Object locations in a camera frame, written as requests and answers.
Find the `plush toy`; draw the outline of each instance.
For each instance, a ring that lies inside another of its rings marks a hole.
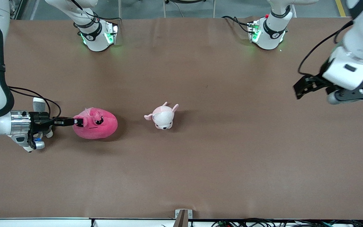
[[[74,125],[72,128],[78,136],[86,139],[106,138],[117,129],[116,117],[99,108],[85,109],[74,119],[83,119],[82,125]]]
[[[156,128],[158,129],[170,129],[173,126],[173,117],[175,116],[175,111],[179,107],[176,104],[173,109],[166,106],[167,102],[165,102],[162,106],[159,106],[152,112],[150,115],[145,115],[144,118],[148,121],[153,120]]]

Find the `light pink plush toy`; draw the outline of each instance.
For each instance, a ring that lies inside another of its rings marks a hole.
[[[175,116],[175,111],[179,107],[176,104],[173,109],[166,106],[165,102],[162,106],[159,106],[150,115],[145,115],[144,118],[148,121],[153,120],[157,129],[170,129],[173,126],[173,117]]]

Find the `floor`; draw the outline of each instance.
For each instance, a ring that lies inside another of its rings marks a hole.
[[[213,1],[178,4],[185,17],[212,17]],[[349,15],[344,1],[319,0],[308,6],[295,6],[298,17],[340,17],[339,6],[344,7],[344,13]],[[29,0],[23,15],[25,20],[66,20],[64,13],[50,6],[44,0]],[[163,3],[161,0],[122,0],[123,19],[153,19],[163,17]],[[94,11],[101,17],[118,17],[117,0],[100,0]],[[225,15],[244,18],[249,16],[263,16],[270,12],[270,4],[266,0],[217,0],[216,17]],[[176,4],[167,4],[167,17],[181,17]]]

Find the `pink plush toy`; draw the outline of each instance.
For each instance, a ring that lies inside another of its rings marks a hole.
[[[156,108],[152,114],[144,116],[148,121],[153,120],[157,129],[170,129],[173,126],[173,117],[179,105],[176,104],[173,109],[166,105],[167,102]]]
[[[74,125],[72,128],[78,136],[86,139],[106,138],[117,129],[116,117],[99,108],[85,109],[74,119],[83,119],[82,125]]]

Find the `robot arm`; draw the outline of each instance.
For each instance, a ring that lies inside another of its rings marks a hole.
[[[286,26],[292,18],[291,5],[309,5],[319,0],[267,0],[271,5],[271,13],[249,25],[251,42],[265,50],[272,50],[282,42]]]
[[[102,51],[115,43],[117,25],[98,17],[90,8],[98,0],[45,0],[48,4],[64,12],[74,21],[81,32],[84,44],[92,51]]]
[[[363,100],[363,0],[349,0],[347,6],[353,27],[334,48],[318,75],[305,75],[294,85],[297,99],[327,87],[330,104]]]
[[[50,119],[45,101],[33,100],[34,112],[12,110],[13,95],[5,82],[4,43],[10,21],[9,2],[0,0],[0,135],[8,135],[14,142],[31,152],[44,148],[43,136],[51,137],[52,126],[82,124],[81,119],[57,117]]]

